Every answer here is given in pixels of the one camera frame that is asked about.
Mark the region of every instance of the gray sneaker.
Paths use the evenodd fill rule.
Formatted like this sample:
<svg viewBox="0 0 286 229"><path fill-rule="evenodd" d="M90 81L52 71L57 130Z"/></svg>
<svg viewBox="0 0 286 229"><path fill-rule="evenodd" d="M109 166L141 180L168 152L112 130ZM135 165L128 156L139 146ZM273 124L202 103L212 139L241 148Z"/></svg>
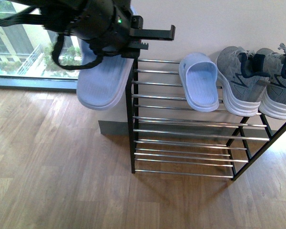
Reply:
<svg viewBox="0 0 286 229"><path fill-rule="evenodd" d="M260 49L256 53L265 55L264 70L270 74L270 85L259 107L267 116L286 119L286 46L280 44L285 54L273 52L271 49Z"/></svg>
<svg viewBox="0 0 286 229"><path fill-rule="evenodd" d="M265 55L230 46L219 54L217 79L223 86L227 110L239 116L254 116L263 98L270 75L263 72Z"/></svg>

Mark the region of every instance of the white shoe sole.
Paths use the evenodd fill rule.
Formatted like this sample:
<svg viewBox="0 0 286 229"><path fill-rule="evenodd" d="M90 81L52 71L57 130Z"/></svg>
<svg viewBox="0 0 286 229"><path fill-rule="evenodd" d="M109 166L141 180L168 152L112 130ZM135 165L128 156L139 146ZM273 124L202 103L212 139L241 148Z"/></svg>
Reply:
<svg viewBox="0 0 286 229"><path fill-rule="evenodd" d="M252 117L256 115L261 102L247 102L237 99L232 93L229 81L219 70L217 79L223 86L223 99L228 112L234 115L245 117Z"/></svg>
<svg viewBox="0 0 286 229"><path fill-rule="evenodd" d="M259 110L269 117L286 120L286 104L270 99L267 91L264 94Z"/></svg>

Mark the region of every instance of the robotic arm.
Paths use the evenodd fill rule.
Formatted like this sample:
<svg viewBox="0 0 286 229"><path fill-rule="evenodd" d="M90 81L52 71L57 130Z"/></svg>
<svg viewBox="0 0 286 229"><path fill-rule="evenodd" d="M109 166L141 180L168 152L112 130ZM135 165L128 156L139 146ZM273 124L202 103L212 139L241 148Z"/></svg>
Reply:
<svg viewBox="0 0 286 229"><path fill-rule="evenodd" d="M134 16L131 0L12 0L28 5L24 11L0 19L0 26L13 24L42 24L45 29L59 34L53 60L66 70L92 68L102 62L104 56L121 55L138 58L141 49L148 44L141 40L174 40L175 27L168 31L143 29L143 18ZM39 8L41 15L30 14ZM58 57L64 36L77 36L87 42L98 58L84 66L61 66Z"/></svg>

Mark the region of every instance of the shoe rack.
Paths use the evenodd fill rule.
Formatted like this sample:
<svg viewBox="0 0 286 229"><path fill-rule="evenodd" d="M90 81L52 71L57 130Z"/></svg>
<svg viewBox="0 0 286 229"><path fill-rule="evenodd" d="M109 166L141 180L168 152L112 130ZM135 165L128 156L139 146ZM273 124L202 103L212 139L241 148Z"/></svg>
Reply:
<svg viewBox="0 0 286 229"><path fill-rule="evenodd" d="M155 64L163 66L160 71L159 68L150 69ZM133 63L125 89L132 173L236 180L286 131L286 122L273 133L267 117L260 112L256 118L238 117L239 122L217 121L215 113L221 117L232 115L225 110L222 100L214 112L193 110L187 105L184 95L169 94L174 88L182 91L181 83L166 83L168 75L176 77L176 82L179 79L178 71L171 70L173 65L177 69L179 62L138 59ZM164 83L151 80L153 75L157 76L156 79L162 77ZM146 93L144 87L167 94ZM222 87L217 89L221 95ZM170 117L176 113L189 113L187 117L190 118ZM203 121L195 119L201 116ZM249 120L259 120L259 123L250 123ZM265 137L248 135L257 129L263 131ZM251 143L254 143L254 152L251 151Z"/></svg>

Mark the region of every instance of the white slipper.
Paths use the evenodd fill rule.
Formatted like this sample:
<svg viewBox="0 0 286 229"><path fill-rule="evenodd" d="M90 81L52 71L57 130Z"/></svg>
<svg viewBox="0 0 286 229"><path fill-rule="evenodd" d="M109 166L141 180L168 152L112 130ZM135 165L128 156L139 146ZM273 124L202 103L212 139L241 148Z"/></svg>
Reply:
<svg viewBox="0 0 286 229"><path fill-rule="evenodd" d="M83 63L95 60L96 55L89 44L79 40ZM91 69L80 70L77 82L77 97L84 106L93 110L107 110L121 99L133 59L119 56L104 57L103 62Z"/></svg>
<svg viewBox="0 0 286 229"><path fill-rule="evenodd" d="M218 108L217 66L205 54L194 52L179 64L179 75L188 104L197 111Z"/></svg>

